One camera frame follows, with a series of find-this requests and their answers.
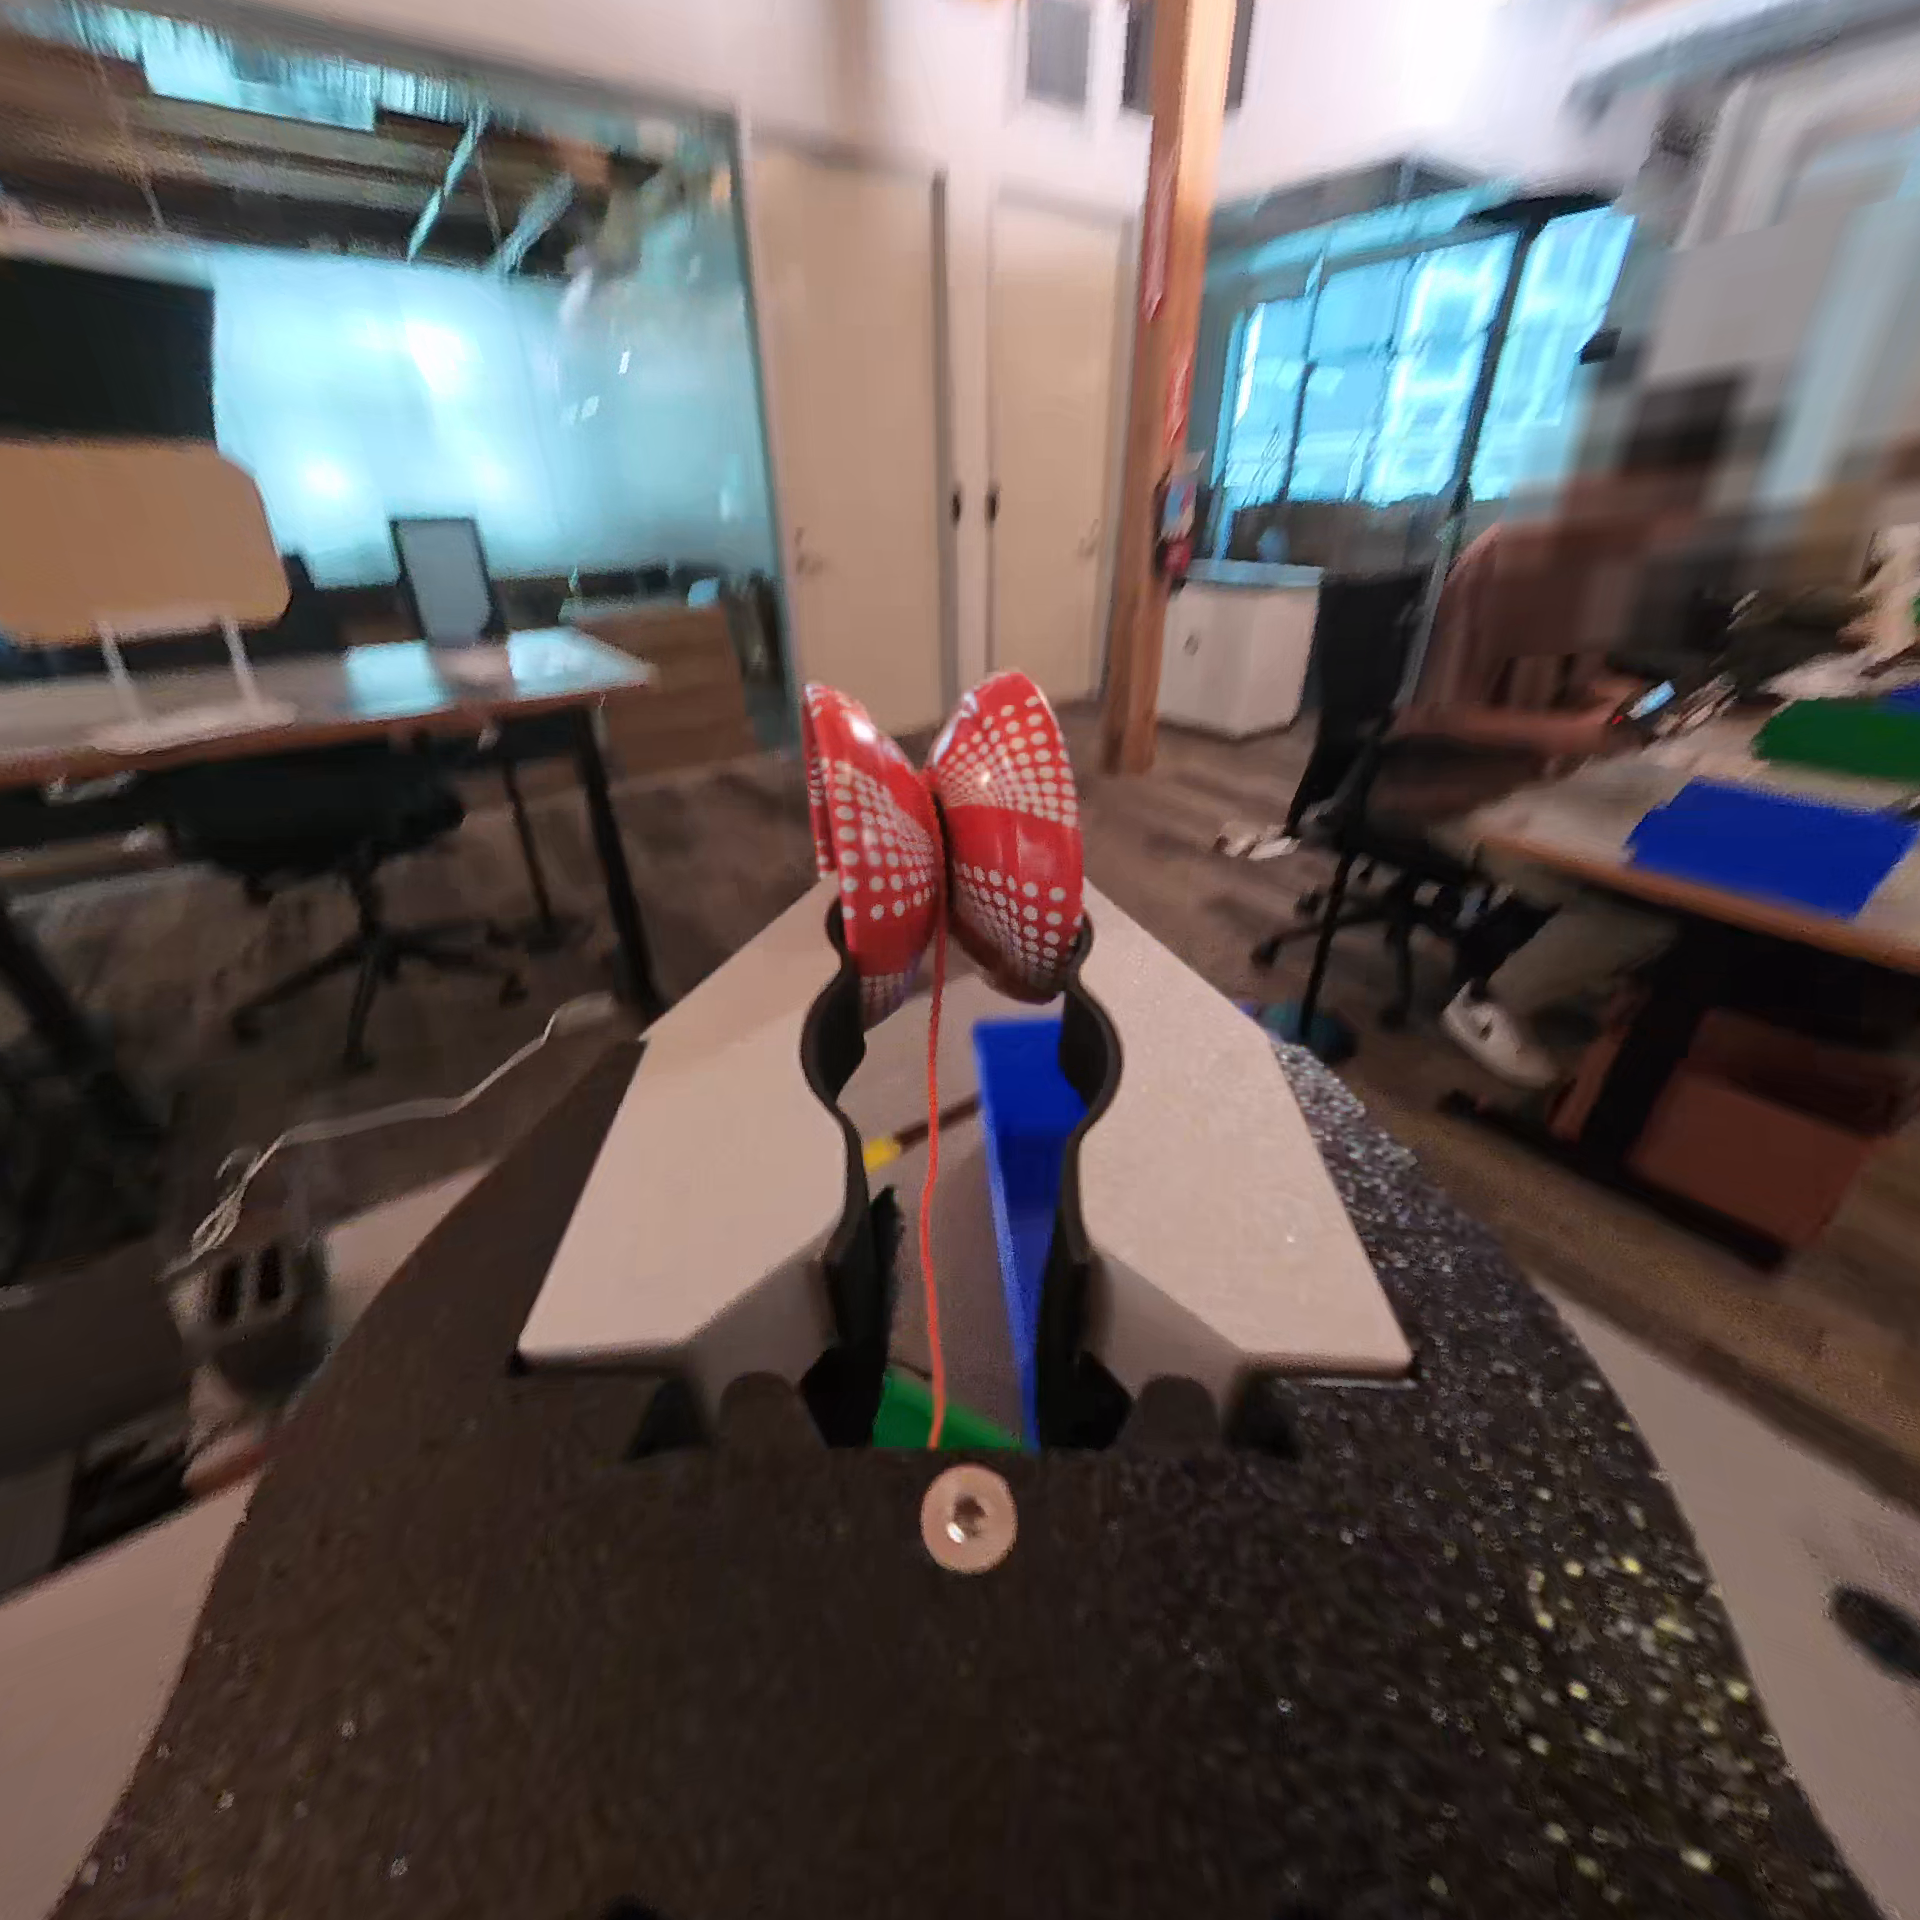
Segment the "grey work table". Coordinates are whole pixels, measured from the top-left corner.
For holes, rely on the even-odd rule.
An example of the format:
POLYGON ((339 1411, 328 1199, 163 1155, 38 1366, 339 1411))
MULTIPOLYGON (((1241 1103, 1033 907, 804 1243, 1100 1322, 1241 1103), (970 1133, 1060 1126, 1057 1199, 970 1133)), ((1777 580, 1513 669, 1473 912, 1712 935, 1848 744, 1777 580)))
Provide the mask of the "grey work table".
POLYGON ((1744 1088, 1702 1047, 1714 1013, 1774 1013, 1785 986, 1833 996, 1799 1019, 1865 1018, 1868 987, 1916 982, 1916 686, 1780 707, 1527 787, 1474 819, 1479 852, 1651 907, 1680 935, 1548 1119, 1452 1111, 1631 1192, 1742 1258, 1777 1263, 1844 1196, 1838 1119, 1744 1088))

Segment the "white low cabinet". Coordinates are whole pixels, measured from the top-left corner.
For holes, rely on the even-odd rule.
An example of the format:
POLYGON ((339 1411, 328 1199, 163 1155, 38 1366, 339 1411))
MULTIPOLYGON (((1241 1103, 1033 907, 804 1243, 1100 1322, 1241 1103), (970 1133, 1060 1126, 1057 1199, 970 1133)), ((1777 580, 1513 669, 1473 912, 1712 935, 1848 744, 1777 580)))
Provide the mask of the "white low cabinet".
POLYGON ((1168 596, 1160 720, 1218 739, 1298 720, 1324 568, 1198 560, 1168 596))

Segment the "green plastic bin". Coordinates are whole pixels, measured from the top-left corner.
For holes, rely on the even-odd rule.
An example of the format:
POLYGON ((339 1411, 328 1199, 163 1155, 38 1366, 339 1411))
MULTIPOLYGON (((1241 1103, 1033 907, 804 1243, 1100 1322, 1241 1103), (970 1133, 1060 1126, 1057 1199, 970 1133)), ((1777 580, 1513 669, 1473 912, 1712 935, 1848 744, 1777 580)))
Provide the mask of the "green plastic bin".
POLYGON ((872 1447, 882 1452, 970 1452, 970 1454, 1020 1454, 1024 1439, 964 1406, 959 1398, 944 1404, 939 1431, 932 1431, 930 1381, 891 1365, 880 1386, 880 1402, 872 1424, 872 1447))

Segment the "small black monitor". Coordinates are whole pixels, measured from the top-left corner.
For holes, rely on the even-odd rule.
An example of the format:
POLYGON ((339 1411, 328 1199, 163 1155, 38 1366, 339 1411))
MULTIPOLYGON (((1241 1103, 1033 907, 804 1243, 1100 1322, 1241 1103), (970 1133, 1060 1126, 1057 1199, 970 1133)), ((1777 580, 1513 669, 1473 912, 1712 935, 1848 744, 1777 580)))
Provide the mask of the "small black monitor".
POLYGON ((483 533, 474 516, 391 516, 400 598, 433 650, 505 639, 483 533))

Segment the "blue plastic bin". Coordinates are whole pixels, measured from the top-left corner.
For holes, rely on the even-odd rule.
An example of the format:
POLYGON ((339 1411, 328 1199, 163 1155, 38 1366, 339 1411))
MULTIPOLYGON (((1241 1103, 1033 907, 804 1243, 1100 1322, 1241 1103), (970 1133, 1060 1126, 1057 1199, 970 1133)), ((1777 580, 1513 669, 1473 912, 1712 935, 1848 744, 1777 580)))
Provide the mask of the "blue plastic bin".
POLYGON ((1063 1034, 1058 1018, 990 1018, 972 1027, 999 1295, 1028 1447, 1040 1439, 1040 1306, 1065 1150, 1089 1111, 1060 1066, 1063 1034))

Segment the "tan chair back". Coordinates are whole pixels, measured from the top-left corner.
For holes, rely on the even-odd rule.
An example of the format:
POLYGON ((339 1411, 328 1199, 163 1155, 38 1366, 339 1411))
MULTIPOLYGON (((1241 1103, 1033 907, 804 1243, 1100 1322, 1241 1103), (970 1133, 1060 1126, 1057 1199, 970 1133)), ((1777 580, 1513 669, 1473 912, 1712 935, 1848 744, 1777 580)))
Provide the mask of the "tan chair back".
POLYGON ((201 442, 7 438, 2 634, 267 629, 294 589, 255 476, 201 442))

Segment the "cardboard box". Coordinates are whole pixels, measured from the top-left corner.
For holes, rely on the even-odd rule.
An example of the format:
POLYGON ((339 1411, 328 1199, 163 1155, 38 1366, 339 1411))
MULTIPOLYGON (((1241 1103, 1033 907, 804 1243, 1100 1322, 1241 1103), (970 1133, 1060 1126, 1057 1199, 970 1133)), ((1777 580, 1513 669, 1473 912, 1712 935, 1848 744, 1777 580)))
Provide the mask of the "cardboard box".
POLYGON ((1703 1015, 1623 1159, 1639 1181, 1809 1247, 1916 1119, 1916 1053, 1703 1015))

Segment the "white desk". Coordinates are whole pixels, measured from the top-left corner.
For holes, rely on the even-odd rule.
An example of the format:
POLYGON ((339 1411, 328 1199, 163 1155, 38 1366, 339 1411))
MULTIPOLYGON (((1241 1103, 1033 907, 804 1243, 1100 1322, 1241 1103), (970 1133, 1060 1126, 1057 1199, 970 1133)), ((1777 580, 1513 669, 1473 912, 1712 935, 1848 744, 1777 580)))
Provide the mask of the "white desk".
MULTIPOLYGON (((1841 1588, 1916 1608, 1916 1515, 1558 1284, 1670 1472, 1785 1751, 1889 1915, 1919 1912, 1916 1682, 1841 1629, 1841 1588)), ((129 1783, 256 1469, 6 1600, 6 1915, 48 1915, 129 1783)))

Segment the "black office chair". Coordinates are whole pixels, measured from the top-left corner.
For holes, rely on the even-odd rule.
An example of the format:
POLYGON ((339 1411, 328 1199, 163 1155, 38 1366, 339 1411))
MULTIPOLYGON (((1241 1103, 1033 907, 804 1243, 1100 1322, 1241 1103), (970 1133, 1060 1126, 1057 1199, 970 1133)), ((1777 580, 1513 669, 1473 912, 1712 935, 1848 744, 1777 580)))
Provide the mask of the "black office chair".
POLYGON ((275 757, 216 759, 161 775, 161 830, 185 862, 233 879, 267 906, 308 883, 334 883, 352 902, 352 935, 231 1011, 231 1034, 260 1039, 267 1013, 337 976, 352 979, 343 1068, 374 1066, 369 1021, 408 966, 478 976, 505 1005, 527 981, 505 958, 505 933, 484 919, 399 925, 385 870, 448 842, 466 819, 457 788, 416 751, 343 744, 275 757))

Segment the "green parts bin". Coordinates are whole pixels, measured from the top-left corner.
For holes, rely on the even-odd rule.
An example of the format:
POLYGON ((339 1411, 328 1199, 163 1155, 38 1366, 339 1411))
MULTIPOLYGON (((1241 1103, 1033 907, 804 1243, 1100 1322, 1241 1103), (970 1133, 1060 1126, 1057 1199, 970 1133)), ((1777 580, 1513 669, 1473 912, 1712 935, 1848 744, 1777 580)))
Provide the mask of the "green parts bin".
POLYGON ((1903 688, 1875 700, 1804 700, 1778 708, 1753 735, 1760 762, 1858 782, 1919 788, 1919 698, 1903 688))

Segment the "long wooden desk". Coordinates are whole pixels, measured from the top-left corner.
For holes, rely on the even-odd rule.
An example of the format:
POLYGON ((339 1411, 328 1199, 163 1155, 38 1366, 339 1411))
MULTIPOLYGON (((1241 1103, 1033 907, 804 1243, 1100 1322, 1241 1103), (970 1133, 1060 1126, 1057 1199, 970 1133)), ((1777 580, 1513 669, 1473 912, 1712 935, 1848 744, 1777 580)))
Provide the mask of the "long wooden desk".
POLYGON ((617 987, 635 1011, 660 1015, 665 996, 598 722, 604 708, 657 692, 652 662, 561 626, 516 630, 466 656, 394 639, 279 658, 260 664, 255 683, 258 703, 240 703, 212 733, 191 733, 185 720, 224 691, 212 668, 135 680, 151 715, 134 722, 127 748, 107 741, 118 708, 107 678, 7 683, 6 862, 158 824, 163 775, 226 762, 366 744, 433 751, 442 741, 505 762, 568 757, 607 886, 617 987))

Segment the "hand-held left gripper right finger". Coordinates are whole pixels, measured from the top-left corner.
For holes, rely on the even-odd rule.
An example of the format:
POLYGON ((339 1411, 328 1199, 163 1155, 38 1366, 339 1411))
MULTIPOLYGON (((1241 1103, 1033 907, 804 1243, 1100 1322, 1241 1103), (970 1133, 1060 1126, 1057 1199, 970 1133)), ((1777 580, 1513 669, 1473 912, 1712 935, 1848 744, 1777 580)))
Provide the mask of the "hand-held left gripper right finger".
POLYGON ((1276 1383, 1411 1383, 1276 1042, 1097 886, 1058 1061, 1083 1112, 1050 1236, 1054 1443, 1112 1443, 1156 1381, 1196 1388, 1226 1434, 1276 1383))

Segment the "large blue parts bin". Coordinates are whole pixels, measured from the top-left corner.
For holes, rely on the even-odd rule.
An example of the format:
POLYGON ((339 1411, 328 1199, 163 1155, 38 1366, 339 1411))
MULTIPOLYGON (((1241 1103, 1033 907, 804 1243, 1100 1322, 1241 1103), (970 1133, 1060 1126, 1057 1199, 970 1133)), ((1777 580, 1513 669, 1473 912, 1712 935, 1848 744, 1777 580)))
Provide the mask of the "large blue parts bin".
POLYGON ((1900 810, 1692 780, 1639 819, 1623 856, 1670 879, 1854 920, 1916 839, 1916 819, 1900 810))

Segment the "red white yo-yo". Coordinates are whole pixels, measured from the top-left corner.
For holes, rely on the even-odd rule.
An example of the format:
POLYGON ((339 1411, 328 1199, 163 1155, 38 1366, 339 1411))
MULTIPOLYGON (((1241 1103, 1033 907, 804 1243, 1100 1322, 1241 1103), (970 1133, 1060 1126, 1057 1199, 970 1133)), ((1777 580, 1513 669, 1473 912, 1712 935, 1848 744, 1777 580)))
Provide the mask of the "red white yo-yo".
POLYGON ((1014 1002, 1063 995, 1089 917, 1087 847, 1040 683, 1020 669, 975 683, 915 765, 855 698, 809 680, 801 741, 817 869, 867 1029, 952 944, 1014 1002))

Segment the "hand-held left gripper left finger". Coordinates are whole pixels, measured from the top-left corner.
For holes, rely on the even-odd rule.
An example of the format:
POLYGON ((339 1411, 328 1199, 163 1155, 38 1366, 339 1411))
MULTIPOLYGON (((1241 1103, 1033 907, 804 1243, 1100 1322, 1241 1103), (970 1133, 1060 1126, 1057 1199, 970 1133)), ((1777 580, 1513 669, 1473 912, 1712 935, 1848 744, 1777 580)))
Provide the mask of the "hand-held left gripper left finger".
POLYGON ((710 1427, 737 1381, 872 1443, 895 1199, 841 1094, 867 1055, 836 896, 814 885, 649 1027, 519 1331, 528 1375, 639 1375, 710 1427))

